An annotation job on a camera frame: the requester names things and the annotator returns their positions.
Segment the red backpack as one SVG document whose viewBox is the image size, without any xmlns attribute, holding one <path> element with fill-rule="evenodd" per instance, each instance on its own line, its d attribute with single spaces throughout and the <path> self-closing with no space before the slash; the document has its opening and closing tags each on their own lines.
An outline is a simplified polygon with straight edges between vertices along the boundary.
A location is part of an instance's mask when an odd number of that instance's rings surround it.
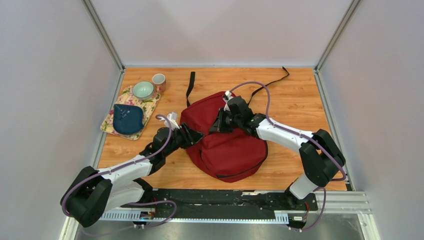
<svg viewBox="0 0 424 240">
<path fill-rule="evenodd" d="M 202 140 L 186 149 L 190 160 L 211 177 L 233 183 L 258 171 L 268 157 L 268 143 L 239 128 L 231 133 L 209 134 L 219 109 L 225 106 L 223 95 L 220 91 L 198 101 L 188 100 L 180 123 L 204 134 Z"/>
</svg>

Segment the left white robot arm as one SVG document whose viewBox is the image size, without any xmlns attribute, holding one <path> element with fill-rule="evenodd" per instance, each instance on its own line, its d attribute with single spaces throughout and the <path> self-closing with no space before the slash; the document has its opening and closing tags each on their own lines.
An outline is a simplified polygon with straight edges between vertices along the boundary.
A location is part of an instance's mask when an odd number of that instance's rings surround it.
<svg viewBox="0 0 424 240">
<path fill-rule="evenodd" d="M 175 129 L 162 127 L 132 159 L 107 168 L 83 168 L 60 200 L 63 213 L 86 228 L 111 209 L 132 203 L 148 207 L 153 194 L 142 178 L 163 167 L 167 156 L 194 146 L 204 136 L 185 123 Z"/>
</svg>

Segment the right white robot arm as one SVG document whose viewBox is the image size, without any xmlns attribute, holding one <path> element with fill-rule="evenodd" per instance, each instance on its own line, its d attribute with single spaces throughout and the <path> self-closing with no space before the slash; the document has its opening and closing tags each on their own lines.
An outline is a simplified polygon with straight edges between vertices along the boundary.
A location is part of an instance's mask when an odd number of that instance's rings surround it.
<svg viewBox="0 0 424 240">
<path fill-rule="evenodd" d="M 346 159 L 326 130 L 304 131 L 281 124 L 267 114 L 254 114 L 241 96 L 232 96 L 230 92 L 222 99 L 225 105 L 219 109 L 210 133 L 240 129 L 248 136 L 277 143 L 299 154 L 304 173 L 286 190 L 285 203 L 290 209 L 299 209 L 309 193 L 326 187 L 338 172 L 346 174 Z"/>
</svg>

